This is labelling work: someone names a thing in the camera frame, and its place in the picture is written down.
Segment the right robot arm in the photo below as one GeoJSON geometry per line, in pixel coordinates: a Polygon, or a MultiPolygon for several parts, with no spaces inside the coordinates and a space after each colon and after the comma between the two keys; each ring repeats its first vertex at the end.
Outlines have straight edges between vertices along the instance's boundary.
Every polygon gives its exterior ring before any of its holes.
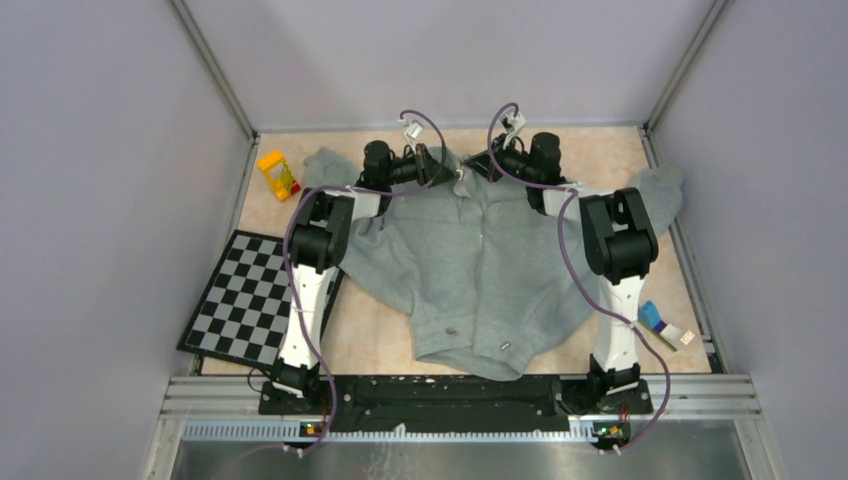
{"type": "Polygon", "coordinates": [[[600,298],[588,303],[601,318],[586,380],[564,394],[579,412],[612,412],[640,386],[639,300],[658,241],[638,189],[589,193],[562,175],[560,162],[559,137],[542,132],[529,144],[514,133],[500,134],[462,164],[491,182],[517,180],[530,207],[559,222],[578,208],[584,255],[600,284],[600,298]]]}

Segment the grey zip-up jacket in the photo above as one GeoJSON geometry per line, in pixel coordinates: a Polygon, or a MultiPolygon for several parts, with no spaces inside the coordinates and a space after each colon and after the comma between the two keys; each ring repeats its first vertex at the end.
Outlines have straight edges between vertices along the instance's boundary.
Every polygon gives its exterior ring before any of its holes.
{"type": "Polygon", "coordinates": [[[513,381],[600,298],[578,216],[539,214],[518,183],[472,173],[356,220],[340,267],[408,315],[418,361],[513,381]]]}

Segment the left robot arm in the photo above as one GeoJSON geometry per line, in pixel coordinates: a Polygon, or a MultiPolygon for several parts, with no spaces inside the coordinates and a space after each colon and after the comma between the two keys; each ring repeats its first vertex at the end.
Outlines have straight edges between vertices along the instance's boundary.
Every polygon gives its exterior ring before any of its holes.
{"type": "Polygon", "coordinates": [[[326,296],[346,254],[353,223],[383,215],[394,198],[417,194],[454,177],[445,142],[440,143],[438,156],[414,141],[396,156],[387,143],[372,141],[364,148],[363,169],[353,184],[304,192],[283,241],[291,303],[270,380],[292,410],[308,413],[320,401],[326,296]]]}

